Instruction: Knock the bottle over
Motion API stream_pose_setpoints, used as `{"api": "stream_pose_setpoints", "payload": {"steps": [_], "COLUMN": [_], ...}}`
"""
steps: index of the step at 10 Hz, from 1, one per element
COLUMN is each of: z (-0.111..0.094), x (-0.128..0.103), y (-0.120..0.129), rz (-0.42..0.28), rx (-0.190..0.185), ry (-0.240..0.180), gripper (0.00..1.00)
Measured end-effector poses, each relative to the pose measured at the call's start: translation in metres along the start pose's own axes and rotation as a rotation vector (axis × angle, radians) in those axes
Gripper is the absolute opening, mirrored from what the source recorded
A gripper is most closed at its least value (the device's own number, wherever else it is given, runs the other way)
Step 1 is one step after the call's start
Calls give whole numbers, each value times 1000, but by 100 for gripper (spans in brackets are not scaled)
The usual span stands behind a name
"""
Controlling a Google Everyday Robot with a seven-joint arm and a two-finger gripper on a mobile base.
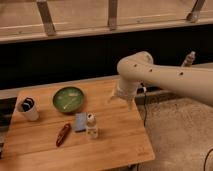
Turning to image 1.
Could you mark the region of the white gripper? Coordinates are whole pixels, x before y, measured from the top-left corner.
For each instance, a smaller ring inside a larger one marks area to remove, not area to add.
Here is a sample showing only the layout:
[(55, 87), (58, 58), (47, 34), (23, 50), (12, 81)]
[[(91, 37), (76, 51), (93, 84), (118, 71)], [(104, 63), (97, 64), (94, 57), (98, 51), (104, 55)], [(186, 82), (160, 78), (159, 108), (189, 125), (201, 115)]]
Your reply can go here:
[(109, 100), (121, 99), (124, 100), (131, 110), (133, 106), (133, 101), (137, 94), (138, 85), (137, 84), (121, 84), (117, 83), (113, 89)]

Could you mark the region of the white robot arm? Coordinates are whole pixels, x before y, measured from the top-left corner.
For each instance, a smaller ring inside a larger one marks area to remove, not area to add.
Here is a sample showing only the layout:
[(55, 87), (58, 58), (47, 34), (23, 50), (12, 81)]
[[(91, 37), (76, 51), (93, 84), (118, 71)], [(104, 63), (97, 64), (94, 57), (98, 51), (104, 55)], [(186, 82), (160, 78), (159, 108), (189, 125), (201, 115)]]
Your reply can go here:
[(117, 72), (119, 79), (111, 99), (123, 99), (129, 106), (138, 86), (143, 83), (213, 107), (212, 68), (155, 65), (151, 54), (141, 51), (122, 58), (117, 64)]

